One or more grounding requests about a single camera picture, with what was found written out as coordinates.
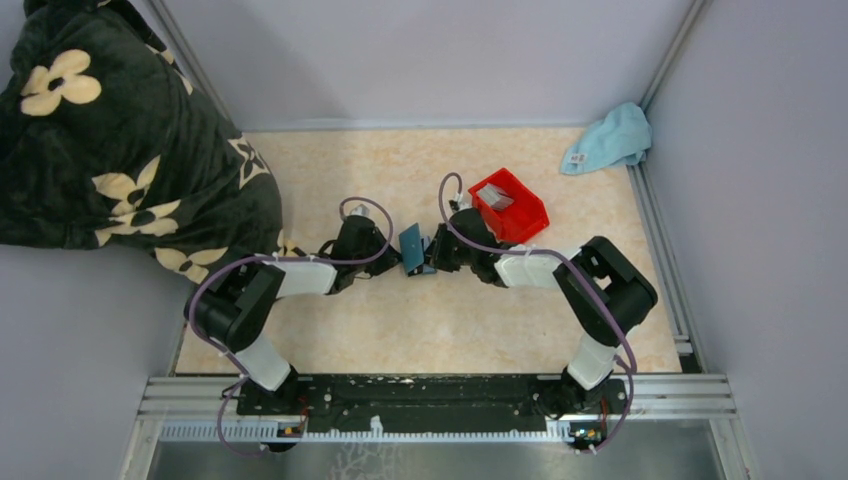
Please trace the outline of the teal card holder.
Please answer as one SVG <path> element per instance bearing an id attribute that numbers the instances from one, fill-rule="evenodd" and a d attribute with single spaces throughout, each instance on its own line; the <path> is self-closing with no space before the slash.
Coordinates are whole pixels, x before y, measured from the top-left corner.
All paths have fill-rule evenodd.
<path id="1" fill-rule="evenodd" d="M 412 224 L 398 235 L 404 273 L 407 277 L 435 274 L 436 269 L 428 264 L 426 250 L 431 240 L 421 234 L 420 225 Z"/>

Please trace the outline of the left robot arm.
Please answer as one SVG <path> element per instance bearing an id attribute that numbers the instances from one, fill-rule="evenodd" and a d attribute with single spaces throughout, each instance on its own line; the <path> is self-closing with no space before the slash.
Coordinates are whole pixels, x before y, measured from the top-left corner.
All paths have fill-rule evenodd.
<path id="1" fill-rule="evenodd" d="M 261 388 L 263 404 L 285 414 L 297 406 L 300 388 L 296 369 L 264 334 L 273 306 L 286 297 L 337 294 L 360 276 L 379 276 L 400 263 L 389 236 L 372 219 L 351 214 L 315 254 L 293 247 L 285 255 L 227 254 L 225 267 L 201 283 L 184 313 L 199 338 Z"/>

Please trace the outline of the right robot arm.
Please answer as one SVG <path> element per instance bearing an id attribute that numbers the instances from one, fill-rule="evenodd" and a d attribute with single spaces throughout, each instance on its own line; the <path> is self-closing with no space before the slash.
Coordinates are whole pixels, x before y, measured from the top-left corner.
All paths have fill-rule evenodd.
<path id="1" fill-rule="evenodd" d="M 615 357 L 620 351 L 632 353 L 627 334 L 658 303 L 655 288 L 608 238 L 594 236 L 570 256 L 500 242 L 474 208 L 439 224 L 423 259 L 444 272 L 468 267 L 481 282 L 497 287 L 560 291 L 583 329 L 563 385 L 564 401 L 576 412 L 599 403 Z"/>

